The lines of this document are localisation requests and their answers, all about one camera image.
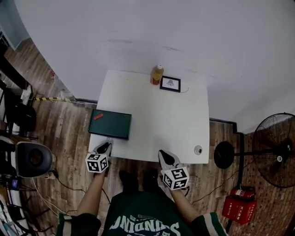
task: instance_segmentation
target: framed picture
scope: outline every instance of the framed picture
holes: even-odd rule
[[[163,76],[161,79],[160,89],[180,93],[180,79]]]

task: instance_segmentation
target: striped sleeve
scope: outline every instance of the striped sleeve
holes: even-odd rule
[[[100,229],[99,219],[89,213],[79,216],[59,214],[56,236],[97,236]]]
[[[189,224],[189,228],[195,235],[228,236],[215,212],[197,217]]]

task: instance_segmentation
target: dark green case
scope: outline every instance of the dark green case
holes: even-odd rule
[[[94,117],[99,114],[103,114],[103,116],[94,120]],[[131,117],[132,115],[130,114],[94,109],[90,118],[88,132],[128,140]]]

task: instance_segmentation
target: t-shirt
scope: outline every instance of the t-shirt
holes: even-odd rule
[[[97,236],[101,223],[92,214],[77,217],[60,214],[57,236]],[[225,236],[216,213],[197,217],[186,225],[175,203],[149,193],[120,193],[112,198],[103,236]]]

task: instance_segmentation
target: fan grille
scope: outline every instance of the fan grille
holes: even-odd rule
[[[295,185],[295,117],[280,113],[266,118],[256,129],[252,151],[269,150],[270,153],[254,155],[254,160],[266,181],[280,188]]]

